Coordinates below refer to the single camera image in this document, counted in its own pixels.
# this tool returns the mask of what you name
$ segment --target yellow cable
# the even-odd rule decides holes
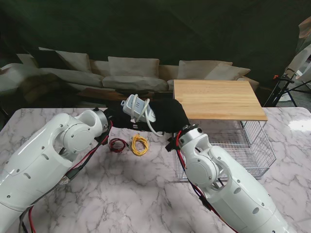
[[[145,149],[143,151],[139,151],[138,149],[136,149],[136,142],[140,142],[141,144],[144,145]],[[144,155],[147,151],[149,150],[149,146],[148,146],[148,141],[147,139],[141,137],[139,134],[136,134],[133,137],[133,141],[132,141],[132,152],[137,155],[137,156],[142,156]]]

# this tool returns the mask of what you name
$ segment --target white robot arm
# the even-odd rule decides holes
[[[108,129],[102,111],[86,110],[77,117],[56,115],[24,143],[6,162],[0,174],[0,233],[38,198],[53,189],[78,153]],[[62,144],[63,153],[54,149]]]
[[[200,128],[187,126],[176,140],[186,160],[189,181],[201,189],[211,209],[235,232],[296,232],[264,187],[224,149],[212,146]],[[223,173],[228,180],[219,187],[215,182]]]

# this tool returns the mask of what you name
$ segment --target wire basket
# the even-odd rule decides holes
[[[259,121],[234,121],[228,129],[204,130],[209,142],[225,149],[256,179],[260,179],[276,160],[271,144]],[[177,159],[177,175],[188,180]]]

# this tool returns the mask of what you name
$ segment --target white power adapter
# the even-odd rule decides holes
[[[134,95],[130,95],[129,98],[127,98],[126,101],[121,102],[121,106],[123,106],[123,111],[127,113],[128,115],[131,115],[132,112],[132,106],[133,106],[133,100],[134,100]],[[136,98],[135,105],[134,105],[134,112],[133,112],[133,117],[134,119],[137,119],[141,112],[143,111],[143,108],[145,106],[145,101],[141,100],[140,98]],[[147,109],[147,116],[150,122],[155,122],[156,121],[156,115],[148,105]],[[145,114],[143,113],[142,116],[139,119],[140,121],[147,122]]]

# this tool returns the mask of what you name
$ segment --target wooden tabletop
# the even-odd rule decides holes
[[[248,81],[174,80],[174,98],[189,119],[268,120]]]

